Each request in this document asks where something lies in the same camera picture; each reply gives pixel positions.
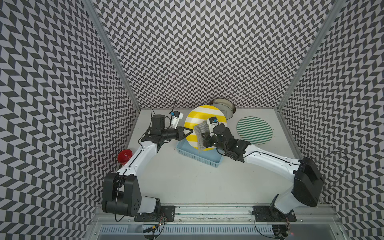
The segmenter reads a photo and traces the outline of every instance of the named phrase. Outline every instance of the metal mounting plate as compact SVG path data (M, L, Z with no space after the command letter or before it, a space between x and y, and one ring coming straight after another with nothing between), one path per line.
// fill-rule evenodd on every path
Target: metal mounting plate
M161 206L160 212L163 212L167 218L168 222L173 222L175 219L175 206ZM135 222L158 222L159 220L153 220L152 218L148 217L148 214L137 214L135 216L134 221Z
M285 222L285 219L277 220L276 218L273 218L270 215L269 205L253 206L253 212L252 213L255 215L257 222ZM296 222L297 221L296 215L295 215L293 210L288 214L287 218L288 218L289 222Z

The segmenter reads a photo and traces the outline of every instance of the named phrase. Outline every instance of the black and white patterned backdrop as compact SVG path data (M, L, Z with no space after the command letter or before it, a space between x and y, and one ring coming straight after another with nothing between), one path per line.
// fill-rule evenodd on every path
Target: black and white patterned backdrop
M94 0L141 107L277 106L333 0Z
M79 0L0 22L0 239L80 238L137 113Z
M347 1L283 110L306 156L321 159L323 201L352 239L383 239L384 62L381 0Z

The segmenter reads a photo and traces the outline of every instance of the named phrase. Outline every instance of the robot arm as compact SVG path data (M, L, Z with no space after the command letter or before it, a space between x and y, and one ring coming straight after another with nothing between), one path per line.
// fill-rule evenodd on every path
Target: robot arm
M275 196L269 209L270 214L282 218L295 207L317 206L324 179L310 158L292 159L262 150L250 142L235 139L229 128L222 123L213 128L213 133L213 136L212 132L203 133L205 147L215 146L235 161L264 167L293 182L293 187Z
M182 118L178 111L173 113L170 126ZM164 143L172 139L183 140L193 132L192 129L180 126L166 128L165 118L164 115L152 116L151 127L144 133L139 149L116 173L106 175L102 195L104 212L131 217L137 213L160 213L160 200L141 195L137 176L142 174Z

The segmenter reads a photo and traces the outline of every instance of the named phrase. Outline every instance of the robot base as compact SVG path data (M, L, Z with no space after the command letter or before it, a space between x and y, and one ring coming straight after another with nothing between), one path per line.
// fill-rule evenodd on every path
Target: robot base
M278 212L271 212L270 206L253 206L252 214L255 215L257 222L285 222L285 218L290 222L296 222L296 216L291 210L286 216Z
M164 213L168 222L173 222L175 218L175 206L161 206L160 212ZM135 222L158 222L161 216L156 213L142 213L135 216Z

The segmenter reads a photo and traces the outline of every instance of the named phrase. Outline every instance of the metal bowl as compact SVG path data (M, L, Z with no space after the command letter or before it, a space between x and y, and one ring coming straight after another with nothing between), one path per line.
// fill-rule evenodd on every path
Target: metal bowl
M227 120L232 118L233 114L236 112L235 105L225 98L213 99L209 105L214 106L222 111Z

